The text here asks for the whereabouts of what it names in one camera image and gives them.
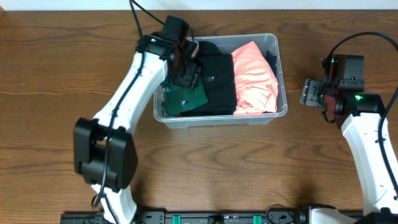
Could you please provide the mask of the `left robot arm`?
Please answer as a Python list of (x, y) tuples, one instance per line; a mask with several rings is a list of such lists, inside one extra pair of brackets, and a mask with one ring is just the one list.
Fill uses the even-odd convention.
[(92, 207), (102, 205), (110, 223), (132, 223), (137, 205), (130, 183), (137, 169), (133, 135), (153, 92), (165, 80), (192, 88), (198, 78), (194, 58), (198, 41), (169, 35), (145, 35), (131, 66), (111, 99), (92, 119), (73, 128), (74, 169), (96, 192)]

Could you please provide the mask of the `pink cloth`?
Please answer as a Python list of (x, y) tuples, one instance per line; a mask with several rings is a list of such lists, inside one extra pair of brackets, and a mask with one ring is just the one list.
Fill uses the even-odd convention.
[(275, 113), (279, 82), (256, 43), (251, 41), (231, 55), (237, 99), (234, 114)]

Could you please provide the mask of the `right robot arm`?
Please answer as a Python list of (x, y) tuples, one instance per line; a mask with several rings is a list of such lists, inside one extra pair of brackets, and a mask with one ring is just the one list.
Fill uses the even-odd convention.
[(333, 54), (322, 62), (322, 80), (306, 79), (300, 102), (323, 109), (327, 123), (336, 124), (346, 139), (363, 194), (359, 220), (327, 205), (310, 206), (299, 223), (397, 223), (397, 192), (392, 178), (397, 159), (389, 138), (386, 112), (377, 93), (366, 93), (362, 55)]

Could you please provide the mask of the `clear plastic storage bin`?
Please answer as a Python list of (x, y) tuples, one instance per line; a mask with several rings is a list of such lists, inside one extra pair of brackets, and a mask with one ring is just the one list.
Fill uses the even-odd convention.
[(275, 118), (284, 116), (288, 110), (285, 94), (284, 77), (282, 73), (281, 57), (279, 52), (278, 39), (274, 34), (246, 34), (246, 35), (222, 35), (196, 37), (197, 41), (208, 41), (214, 43), (222, 53), (230, 54), (237, 48), (251, 41), (255, 42), (259, 50), (265, 55), (270, 52), (276, 57), (275, 77), (278, 81), (277, 111), (275, 113), (220, 115), (220, 116), (191, 116), (172, 117), (167, 116), (161, 107), (164, 99), (164, 92), (158, 87), (153, 94), (154, 118), (164, 123), (170, 129), (188, 128), (193, 126), (214, 126), (229, 124), (267, 124)]

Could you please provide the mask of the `black cloth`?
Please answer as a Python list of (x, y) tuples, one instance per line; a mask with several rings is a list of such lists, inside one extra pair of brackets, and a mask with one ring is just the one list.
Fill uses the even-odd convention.
[(211, 42), (200, 41), (196, 61), (208, 102), (182, 116), (232, 115), (237, 106), (234, 66), (231, 54), (224, 54)]

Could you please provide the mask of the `dark green cloth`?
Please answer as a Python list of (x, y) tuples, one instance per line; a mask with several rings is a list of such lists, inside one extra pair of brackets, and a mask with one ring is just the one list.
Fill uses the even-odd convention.
[(208, 97), (201, 78), (194, 89), (184, 88), (179, 85), (164, 81), (160, 84), (164, 92), (162, 102), (163, 111), (170, 116), (193, 110), (208, 102)]

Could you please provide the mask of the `dark navy cloth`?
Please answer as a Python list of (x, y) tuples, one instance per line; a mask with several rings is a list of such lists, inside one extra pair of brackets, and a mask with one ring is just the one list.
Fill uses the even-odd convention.
[(267, 60), (267, 62), (268, 62), (268, 64), (269, 64), (269, 66), (270, 66), (270, 68), (271, 68), (273, 74), (274, 74), (274, 75), (277, 75), (277, 66), (276, 66), (276, 63), (277, 63), (277, 56), (276, 56), (276, 55), (273, 55), (273, 54), (271, 54), (269, 51), (267, 51), (267, 52), (266, 52), (265, 59)]

